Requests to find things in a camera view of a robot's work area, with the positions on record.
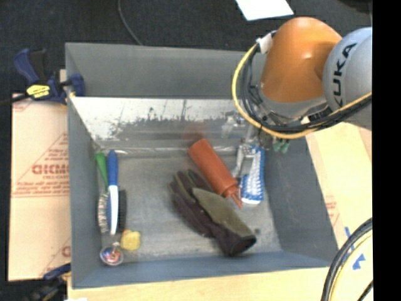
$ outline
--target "dark brown glove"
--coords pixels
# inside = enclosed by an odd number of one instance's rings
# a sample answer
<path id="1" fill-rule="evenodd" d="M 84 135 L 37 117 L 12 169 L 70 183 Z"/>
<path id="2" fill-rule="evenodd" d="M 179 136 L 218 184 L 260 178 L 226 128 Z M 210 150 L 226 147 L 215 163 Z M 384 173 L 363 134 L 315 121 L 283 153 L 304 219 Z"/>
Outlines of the dark brown glove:
<path id="1" fill-rule="evenodd" d="M 194 171 L 175 173 L 169 188 L 182 217 L 201 235 L 215 238 L 225 255 L 238 255 L 255 244 L 254 233 L 229 202 L 212 192 Z"/>

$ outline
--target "yellow cable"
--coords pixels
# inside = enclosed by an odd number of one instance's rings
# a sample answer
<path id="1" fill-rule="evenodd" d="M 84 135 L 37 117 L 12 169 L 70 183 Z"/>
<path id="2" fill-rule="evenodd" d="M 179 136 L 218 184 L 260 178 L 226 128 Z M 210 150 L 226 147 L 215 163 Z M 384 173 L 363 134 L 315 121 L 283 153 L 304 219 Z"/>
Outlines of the yellow cable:
<path id="1" fill-rule="evenodd" d="M 329 294 L 329 299 L 328 299 L 329 301 L 336 300 L 336 295 L 338 294 L 339 286 L 343 280 L 344 273 L 346 272 L 345 269 L 349 268 L 350 265 L 354 264 L 358 259 L 358 257 L 361 255 L 360 250 L 362 250 L 362 248 L 364 248 L 367 243 L 372 242 L 372 240 L 368 241 L 368 239 L 371 238 L 372 235 L 373 235 L 372 231 L 369 231 L 368 233 L 365 234 L 365 237 L 359 239 L 360 241 L 359 244 L 355 247 L 355 249 L 351 252 L 348 258 L 344 261 L 341 268 L 338 270 L 337 275 L 333 281 L 333 287 Z"/>
<path id="2" fill-rule="evenodd" d="M 242 67 L 244 66 L 245 62 L 248 60 L 249 56 L 251 55 L 251 53 L 258 47 L 258 44 L 256 43 L 255 45 L 253 45 L 247 52 L 246 54 L 242 57 L 242 59 L 240 60 L 240 62 L 238 63 L 238 66 L 234 72 L 234 76 L 232 77 L 232 84 L 231 84 L 231 95 L 232 95 L 232 99 L 234 100 L 234 104 L 235 107 L 237 108 L 238 112 L 253 126 L 257 127 L 258 129 L 262 129 L 264 132 L 281 138 L 281 139 L 297 139 L 303 136 L 308 135 L 309 133 L 312 133 L 314 131 L 316 131 L 318 129 L 319 126 L 323 125 L 324 122 L 317 124 L 315 128 L 312 129 L 306 129 L 302 132 L 298 132 L 298 133 L 293 133 L 293 134 L 286 134 L 286 133 L 282 133 L 282 132 L 276 132 L 275 130 L 271 130 L 268 129 L 267 127 L 261 125 L 259 122 L 255 121 L 254 119 L 252 119 L 241 107 L 241 105 L 239 104 L 238 98 L 237 98 L 237 80 L 238 80 L 238 76 L 239 76 L 239 72 L 241 71 Z M 331 114 L 328 115 L 328 117 L 337 114 L 338 112 L 342 112 L 345 111 L 346 109 L 348 109 L 349 107 L 351 107 L 352 105 L 361 102 L 362 100 L 368 98 L 369 96 L 372 95 L 372 92 L 367 93 L 366 95 L 354 100 L 353 102 L 350 102 L 348 104 L 346 104 L 344 107 L 335 110 L 334 112 L 332 112 Z"/>

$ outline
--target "orange object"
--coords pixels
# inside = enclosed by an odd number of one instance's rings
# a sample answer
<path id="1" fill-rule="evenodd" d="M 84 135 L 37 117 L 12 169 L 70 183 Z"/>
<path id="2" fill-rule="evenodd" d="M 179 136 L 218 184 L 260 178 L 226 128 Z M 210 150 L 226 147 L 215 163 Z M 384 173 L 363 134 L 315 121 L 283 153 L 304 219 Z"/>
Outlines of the orange object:
<path id="1" fill-rule="evenodd" d="M 213 190 L 225 198 L 232 197 L 241 208 L 242 204 L 238 199 L 238 181 L 231 175 L 229 169 L 211 146 L 210 142 L 205 138 L 198 140 L 189 147 L 188 154 L 209 181 Z"/>
<path id="2" fill-rule="evenodd" d="M 275 102 L 293 103 L 323 95 L 327 57 L 341 36 L 324 22 L 298 17 L 276 32 L 264 64 L 261 91 Z"/>

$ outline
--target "yellow clamp label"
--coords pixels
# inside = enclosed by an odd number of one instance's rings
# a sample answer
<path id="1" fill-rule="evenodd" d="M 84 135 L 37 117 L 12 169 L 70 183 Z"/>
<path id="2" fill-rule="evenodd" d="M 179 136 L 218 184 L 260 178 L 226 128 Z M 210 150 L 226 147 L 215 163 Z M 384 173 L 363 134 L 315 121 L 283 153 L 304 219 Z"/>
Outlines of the yellow clamp label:
<path id="1" fill-rule="evenodd" d="M 50 95 L 50 87 L 47 85 L 32 85 L 27 90 L 26 93 L 33 98 L 41 98 Z"/>

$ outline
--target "orange bottle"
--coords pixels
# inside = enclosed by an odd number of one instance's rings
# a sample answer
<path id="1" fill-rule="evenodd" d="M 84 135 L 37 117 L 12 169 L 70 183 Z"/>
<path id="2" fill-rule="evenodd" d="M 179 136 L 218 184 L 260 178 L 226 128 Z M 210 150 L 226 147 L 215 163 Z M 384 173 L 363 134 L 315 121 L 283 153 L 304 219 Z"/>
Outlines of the orange bottle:
<path id="1" fill-rule="evenodd" d="M 198 140 L 189 147 L 188 154 L 213 187 L 213 190 L 225 198 L 232 197 L 241 208 L 242 204 L 238 200 L 238 181 L 231 175 L 230 170 L 210 142 L 205 138 Z"/>

